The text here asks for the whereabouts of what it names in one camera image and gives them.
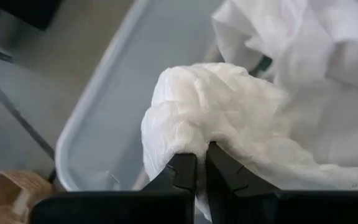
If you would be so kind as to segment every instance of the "cloth pile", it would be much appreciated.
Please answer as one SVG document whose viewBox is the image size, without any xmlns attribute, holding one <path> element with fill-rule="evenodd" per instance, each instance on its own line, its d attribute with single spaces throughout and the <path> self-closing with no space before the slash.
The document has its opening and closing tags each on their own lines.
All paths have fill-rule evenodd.
<svg viewBox="0 0 358 224">
<path fill-rule="evenodd" d="M 160 75 L 141 127 L 150 179 L 194 153 L 210 220 L 203 165 L 216 141 L 281 189 L 358 189 L 358 1 L 228 0 L 213 24 L 230 63 Z M 274 84 L 247 72 L 263 55 Z"/>
</svg>

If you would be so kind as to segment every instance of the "plastic bin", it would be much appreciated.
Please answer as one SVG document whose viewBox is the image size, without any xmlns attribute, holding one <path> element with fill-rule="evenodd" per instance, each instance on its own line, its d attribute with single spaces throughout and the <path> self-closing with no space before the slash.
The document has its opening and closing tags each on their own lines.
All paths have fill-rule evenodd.
<svg viewBox="0 0 358 224">
<path fill-rule="evenodd" d="M 57 143 L 68 191 L 137 190 L 143 171 L 140 122 L 159 74 L 203 61 L 221 0 L 137 0 L 111 41 Z"/>
</svg>

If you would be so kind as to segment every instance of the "gray floor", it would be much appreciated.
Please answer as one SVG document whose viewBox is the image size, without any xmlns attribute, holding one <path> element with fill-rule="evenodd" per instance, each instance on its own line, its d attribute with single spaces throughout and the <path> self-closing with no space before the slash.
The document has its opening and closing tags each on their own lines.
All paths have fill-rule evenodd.
<svg viewBox="0 0 358 224">
<path fill-rule="evenodd" d="M 57 139 L 132 1 L 66 0 L 46 32 L 27 25 L 0 61 L 0 90 L 55 147 Z M 53 161 L 0 102 L 0 170 L 48 175 Z"/>
</svg>

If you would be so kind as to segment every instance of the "white cloth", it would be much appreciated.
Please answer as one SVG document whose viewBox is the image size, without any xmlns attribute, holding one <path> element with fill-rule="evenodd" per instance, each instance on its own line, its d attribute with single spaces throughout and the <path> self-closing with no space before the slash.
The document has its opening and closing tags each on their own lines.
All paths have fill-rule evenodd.
<svg viewBox="0 0 358 224">
<path fill-rule="evenodd" d="M 324 164 L 339 159 L 358 166 L 357 135 L 348 141 L 349 151 L 337 147 L 307 151 L 294 141 L 306 146 L 308 137 L 320 137 L 322 145 L 329 141 L 325 136 L 329 133 L 315 131 L 325 109 L 330 110 L 336 97 L 341 99 L 326 98 L 324 92 L 331 90 L 332 86 L 316 85 L 288 97 L 273 84 L 227 63 L 168 68 L 160 75 L 142 121 L 145 171 L 153 179 L 175 153 L 194 153 L 200 164 L 196 205 L 208 219 L 204 159 L 210 141 L 281 189 L 358 189 L 358 167 Z M 320 95 L 304 102 L 316 91 Z M 323 128 L 329 130 L 327 122 Z M 337 137 L 340 142 L 344 136 Z"/>
<path fill-rule="evenodd" d="M 225 62 L 292 90 L 327 78 L 358 86 L 358 0 L 227 0 L 213 16 Z"/>
</svg>

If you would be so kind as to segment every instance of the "black object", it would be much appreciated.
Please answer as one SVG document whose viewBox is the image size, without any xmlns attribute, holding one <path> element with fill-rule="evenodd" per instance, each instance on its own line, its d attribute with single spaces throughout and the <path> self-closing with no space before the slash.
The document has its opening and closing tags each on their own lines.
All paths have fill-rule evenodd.
<svg viewBox="0 0 358 224">
<path fill-rule="evenodd" d="M 213 223 L 358 223 L 358 191 L 280 190 L 215 143 L 206 175 Z"/>
<path fill-rule="evenodd" d="M 138 192 L 57 194 L 33 208 L 30 223 L 193 223 L 196 167 L 195 155 L 180 154 Z"/>
<path fill-rule="evenodd" d="M 138 192 L 75 192 L 38 203 L 31 224 L 193 223 L 196 157 L 177 154 Z M 206 155 L 213 223 L 358 223 L 358 191 L 280 190 L 215 142 Z"/>
<path fill-rule="evenodd" d="M 40 30 L 45 30 L 60 3 L 61 0 L 0 0 L 0 9 Z"/>
</svg>

